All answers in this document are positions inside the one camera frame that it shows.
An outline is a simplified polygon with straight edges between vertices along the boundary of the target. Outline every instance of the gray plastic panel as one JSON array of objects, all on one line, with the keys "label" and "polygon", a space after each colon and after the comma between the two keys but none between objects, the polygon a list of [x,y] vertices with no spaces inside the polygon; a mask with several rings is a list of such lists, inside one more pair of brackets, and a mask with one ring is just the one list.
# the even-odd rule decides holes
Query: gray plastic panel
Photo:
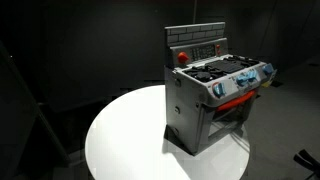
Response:
[{"label": "gray plastic panel", "polygon": [[223,37],[224,22],[166,27],[167,46],[215,40]]},{"label": "gray plastic panel", "polygon": [[[194,44],[188,44],[188,45],[186,44],[186,45],[182,45],[182,46],[170,47],[172,58],[167,60],[170,62],[168,64],[172,64],[173,68],[175,68],[175,67],[185,68],[189,64],[196,63],[197,61],[206,60],[206,59],[195,59],[193,57],[192,49],[197,48],[197,47],[210,46],[210,45],[215,46],[218,44],[220,45],[220,49],[219,49],[220,55],[222,56],[222,55],[228,54],[228,42],[227,42],[226,38],[221,38],[221,39],[207,41],[207,42],[201,42],[201,43],[194,43]],[[187,56],[190,58],[185,64],[180,64],[178,62],[177,56],[181,51],[185,52],[187,54]],[[219,57],[219,55],[217,54],[216,48],[215,48],[215,56],[209,57],[207,59],[212,59],[214,57]]]}]

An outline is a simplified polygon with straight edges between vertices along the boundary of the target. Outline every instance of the red button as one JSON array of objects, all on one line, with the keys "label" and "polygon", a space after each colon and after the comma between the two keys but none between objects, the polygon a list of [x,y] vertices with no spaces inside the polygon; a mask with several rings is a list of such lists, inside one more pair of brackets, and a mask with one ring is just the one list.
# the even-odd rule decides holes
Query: red button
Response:
[{"label": "red button", "polygon": [[187,54],[185,52],[181,52],[178,54],[179,63],[185,63],[188,59],[189,59],[189,57],[187,56]]}]

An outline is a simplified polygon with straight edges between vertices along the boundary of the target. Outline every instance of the stovetop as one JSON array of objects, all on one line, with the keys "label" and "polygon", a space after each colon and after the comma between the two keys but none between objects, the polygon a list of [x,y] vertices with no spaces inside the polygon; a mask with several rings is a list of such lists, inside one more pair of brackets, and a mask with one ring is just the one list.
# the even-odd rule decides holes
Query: stovetop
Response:
[{"label": "stovetop", "polygon": [[223,60],[206,63],[203,66],[193,66],[191,69],[184,71],[184,73],[201,82],[209,82],[256,64],[259,64],[259,61],[239,56],[230,56]]}]

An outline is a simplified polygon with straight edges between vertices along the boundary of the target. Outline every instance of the toy stove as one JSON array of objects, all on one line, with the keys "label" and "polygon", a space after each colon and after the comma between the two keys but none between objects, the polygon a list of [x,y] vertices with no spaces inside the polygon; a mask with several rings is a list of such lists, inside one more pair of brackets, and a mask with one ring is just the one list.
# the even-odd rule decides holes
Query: toy stove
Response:
[{"label": "toy stove", "polygon": [[225,23],[166,27],[167,138],[198,154],[242,126],[271,64],[228,54]]}]

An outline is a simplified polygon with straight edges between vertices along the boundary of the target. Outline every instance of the white round table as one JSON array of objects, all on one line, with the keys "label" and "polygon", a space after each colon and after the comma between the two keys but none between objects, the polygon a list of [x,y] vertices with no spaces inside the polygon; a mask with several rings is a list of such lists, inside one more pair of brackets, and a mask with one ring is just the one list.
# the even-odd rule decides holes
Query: white round table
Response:
[{"label": "white round table", "polygon": [[231,133],[191,156],[164,139],[165,86],[127,93],[106,106],[88,131],[85,155],[96,180],[236,180],[249,143]]}]

